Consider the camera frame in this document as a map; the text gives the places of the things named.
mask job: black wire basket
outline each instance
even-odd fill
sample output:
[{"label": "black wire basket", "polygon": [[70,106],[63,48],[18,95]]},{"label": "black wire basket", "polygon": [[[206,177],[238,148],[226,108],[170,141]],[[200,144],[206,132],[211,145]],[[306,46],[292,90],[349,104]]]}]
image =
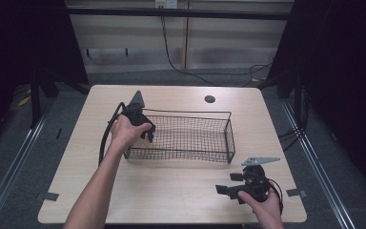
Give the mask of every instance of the black wire basket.
[{"label": "black wire basket", "polygon": [[213,114],[225,114],[227,118],[146,115],[156,126],[152,143],[148,140],[141,141],[143,143],[138,141],[124,153],[124,156],[129,159],[198,159],[231,163],[235,154],[231,113],[213,112]]}]

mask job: gray floor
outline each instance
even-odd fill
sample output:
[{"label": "gray floor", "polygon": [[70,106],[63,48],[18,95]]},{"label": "gray floor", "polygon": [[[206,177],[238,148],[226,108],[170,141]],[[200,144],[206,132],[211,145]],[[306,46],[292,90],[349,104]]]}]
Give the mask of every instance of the gray floor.
[{"label": "gray floor", "polygon": [[[201,77],[219,86],[254,87],[260,81],[251,81],[246,74],[220,75],[217,73],[247,73],[249,69],[212,69],[191,70],[192,73],[209,73]],[[255,78],[263,78],[268,69],[260,71]],[[188,85],[211,86],[196,76],[177,73],[173,70],[139,71],[127,73],[90,73],[90,82],[94,84],[124,85]],[[60,95],[50,100],[43,96],[43,108],[52,104],[48,111],[44,127],[31,148],[26,163],[10,189],[10,194],[0,211],[0,228],[61,228],[61,225],[44,225],[38,222],[37,215],[42,201],[36,199],[39,193],[47,192],[62,154],[71,137],[77,117],[83,107],[86,96],[59,85]],[[262,91],[278,135],[291,130],[291,124],[278,99],[275,87]],[[13,99],[5,121],[0,128],[0,180],[5,176],[15,158],[31,124],[31,105],[18,107],[17,102],[23,95]],[[354,166],[344,148],[333,141],[331,131],[322,118],[310,110],[307,128],[320,163],[328,173],[340,199],[344,202],[356,228],[366,228],[366,178]],[[285,148],[291,140],[282,142]],[[286,223],[286,228],[341,228],[316,175],[297,142],[285,152],[295,183],[308,194],[302,201],[308,218],[303,223]],[[119,226],[117,228],[160,228],[161,226]],[[240,228],[240,225],[201,225],[195,228]],[[161,228],[177,228],[176,225],[163,225]]]}]

